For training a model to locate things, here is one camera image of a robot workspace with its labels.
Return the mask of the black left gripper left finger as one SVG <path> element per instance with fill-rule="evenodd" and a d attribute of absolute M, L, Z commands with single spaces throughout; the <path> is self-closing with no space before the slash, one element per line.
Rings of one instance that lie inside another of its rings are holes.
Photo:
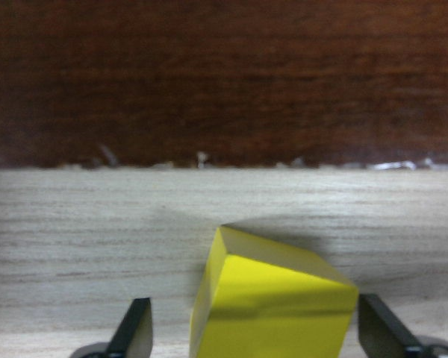
<path fill-rule="evenodd" d="M 105 350 L 105 357 L 150 357 L 153 346 L 150 298 L 132 301 Z"/>

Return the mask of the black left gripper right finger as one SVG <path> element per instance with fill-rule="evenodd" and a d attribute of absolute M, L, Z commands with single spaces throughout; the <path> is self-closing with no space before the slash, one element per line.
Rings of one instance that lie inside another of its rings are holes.
<path fill-rule="evenodd" d="M 375 294 L 358 298 L 358 341 L 367 357 L 426 357 L 425 346 Z"/>

